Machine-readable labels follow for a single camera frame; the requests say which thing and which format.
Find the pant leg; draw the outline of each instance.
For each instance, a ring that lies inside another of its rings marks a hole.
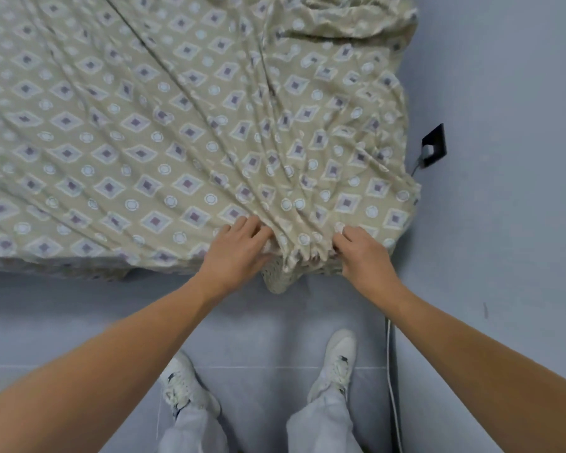
[[[289,453],[362,453],[346,399],[333,387],[289,418],[287,439]]]
[[[158,453],[228,453],[226,434],[207,410],[186,407],[164,433]]]

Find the shoe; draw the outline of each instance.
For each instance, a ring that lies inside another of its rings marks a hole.
[[[357,358],[357,338],[348,329],[337,331],[331,336],[325,350],[323,369],[308,393],[308,403],[317,399],[331,386],[338,388],[348,400],[348,386]]]
[[[197,377],[191,360],[179,351],[159,375],[164,400],[172,407],[174,419],[186,406],[209,411],[214,418],[220,415],[220,404],[208,390],[204,389]]]

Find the sneaker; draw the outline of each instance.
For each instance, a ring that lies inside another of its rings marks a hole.
[[[186,406],[203,408],[214,418],[220,415],[220,404],[208,390],[197,381],[191,360],[179,351],[159,375],[164,400],[172,407],[174,419]]]
[[[308,393],[308,403],[331,386],[338,388],[348,400],[348,386],[356,358],[357,338],[354,332],[342,329],[333,334],[327,343],[323,369]]]

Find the wall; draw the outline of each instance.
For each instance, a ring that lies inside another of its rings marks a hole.
[[[396,263],[418,295],[566,377],[566,0],[416,0],[401,69],[421,138],[450,154]],[[450,388],[398,334],[408,453],[494,452]]]

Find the fitted sheet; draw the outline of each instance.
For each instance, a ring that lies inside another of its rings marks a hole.
[[[0,0],[0,269],[193,272],[249,214],[275,292],[339,271],[344,225],[393,249],[416,22],[409,0]]]

